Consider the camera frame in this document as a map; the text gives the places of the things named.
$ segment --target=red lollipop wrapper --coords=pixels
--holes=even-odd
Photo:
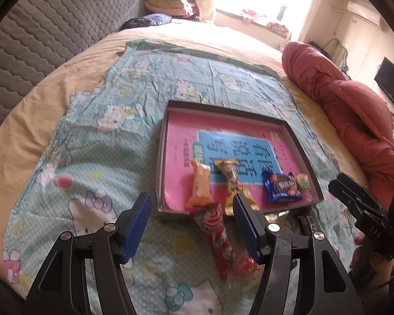
[[[241,254],[237,256],[232,269],[237,276],[246,277],[257,271],[258,264],[248,254]]]
[[[235,263],[236,254],[226,236],[225,223],[220,203],[209,204],[193,214],[194,221],[212,246],[219,277],[226,281],[231,267]]]

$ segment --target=person's hand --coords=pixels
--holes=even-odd
[[[352,263],[350,264],[352,267],[356,266],[356,263],[359,260],[360,250],[362,249],[362,244],[364,242],[365,235],[362,233],[358,238],[355,239],[355,244],[360,245],[353,252]],[[383,284],[390,280],[391,270],[394,266],[394,260],[387,260],[383,255],[378,252],[374,252],[369,257],[369,264],[375,270],[376,275],[366,287],[366,289],[373,288],[379,284]],[[360,294],[360,298],[364,303],[375,302],[385,295],[388,294],[389,286],[384,286],[374,291],[366,291]]]

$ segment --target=pink book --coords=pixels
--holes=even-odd
[[[238,160],[240,181],[245,184],[259,205],[268,212],[283,208],[284,204],[268,202],[261,172],[272,170],[293,174],[301,172],[285,140],[289,134],[284,127],[269,125],[245,118],[225,117],[222,114],[183,112],[173,109],[168,114],[163,168],[163,208],[185,212],[186,201],[191,197],[194,173],[190,159],[211,167],[210,192],[213,202],[224,205],[226,179],[214,166],[218,159]],[[287,206],[295,208],[310,204],[310,191],[303,199]]]

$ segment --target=blue snack packet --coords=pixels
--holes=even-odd
[[[298,191],[296,181],[292,173],[278,174],[270,171],[263,171],[263,182],[268,192],[268,201],[271,204],[278,202],[293,202],[302,200],[302,195]]]

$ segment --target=small candy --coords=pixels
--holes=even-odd
[[[248,254],[238,256],[233,265],[233,271],[237,276],[245,277],[254,273],[258,269],[258,264]]]
[[[300,212],[297,217],[301,222],[301,230],[303,235],[310,236],[312,233],[317,231],[317,226],[315,225],[314,217],[312,216],[311,211],[306,210]]]
[[[219,277],[225,281],[235,262],[236,254],[226,236],[222,208],[219,203],[209,204],[194,213],[194,221],[212,246]]]
[[[238,193],[243,193],[247,198],[249,204],[252,209],[259,210],[257,203],[249,192],[248,188],[245,187],[240,182],[240,176],[238,175],[238,161],[235,159],[227,159],[227,160],[216,160],[215,166],[219,168],[223,175],[226,177],[226,183],[228,186],[228,197],[226,197],[225,203],[225,213],[228,216],[232,216],[234,214],[232,210],[232,202],[234,196]]]
[[[292,173],[286,175],[265,170],[262,176],[264,186],[267,188],[269,203],[275,204],[277,202],[291,202],[302,199]]]
[[[309,183],[308,175],[303,173],[298,173],[295,175],[295,181],[299,188],[301,189],[310,189],[311,184]]]
[[[186,208],[211,204],[210,167],[194,160],[190,160],[190,163],[194,169],[194,184],[192,197],[188,199]]]

